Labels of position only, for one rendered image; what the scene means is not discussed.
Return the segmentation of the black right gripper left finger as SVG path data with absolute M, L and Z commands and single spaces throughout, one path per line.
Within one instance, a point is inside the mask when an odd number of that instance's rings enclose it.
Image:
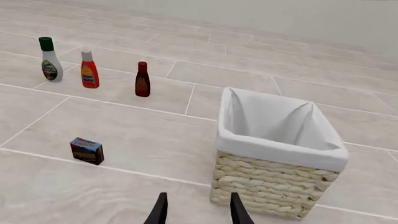
M 167 219 L 167 193 L 161 192 L 152 211 L 143 224 L 165 224 Z

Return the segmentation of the brown chocolate pudding box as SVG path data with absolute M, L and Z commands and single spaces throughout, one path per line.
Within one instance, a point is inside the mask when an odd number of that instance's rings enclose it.
M 100 165 L 104 161 L 103 145 L 83 138 L 75 138 L 70 142 L 73 158 Z

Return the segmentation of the white bottle with green cap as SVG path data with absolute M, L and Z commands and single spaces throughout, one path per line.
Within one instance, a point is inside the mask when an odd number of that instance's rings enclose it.
M 63 78 L 63 68 L 58 60 L 53 40 L 51 37 L 39 37 L 39 44 L 42 50 L 41 69 L 49 82 L 60 82 Z

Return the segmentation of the dark red sauce bottle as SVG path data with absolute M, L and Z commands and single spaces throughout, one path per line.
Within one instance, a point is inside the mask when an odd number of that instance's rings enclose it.
M 150 96 L 150 79 L 147 72 L 147 63 L 138 62 L 138 71 L 135 81 L 135 94 L 140 97 Z

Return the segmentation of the orange bottle with white cap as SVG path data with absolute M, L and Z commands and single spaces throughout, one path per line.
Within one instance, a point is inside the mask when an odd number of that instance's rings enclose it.
M 85 88 L 97 89 L 100 87 L 99 74 L 93 61 L 92 51 L 81 52 L 81 80 Z

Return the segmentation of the woven basket with white liner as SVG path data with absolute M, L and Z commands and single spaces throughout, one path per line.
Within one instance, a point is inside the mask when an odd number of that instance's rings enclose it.
M 314 102 L 226 87 L 215 137 L 210 201 L 237 193 L 251 211 L 305 218 L 349 152 Z

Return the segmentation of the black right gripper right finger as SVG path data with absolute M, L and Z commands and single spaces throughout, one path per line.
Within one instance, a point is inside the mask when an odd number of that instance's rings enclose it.
M 233 224 L 254 224 L 238 193 L 231 193 L 229 206 Z

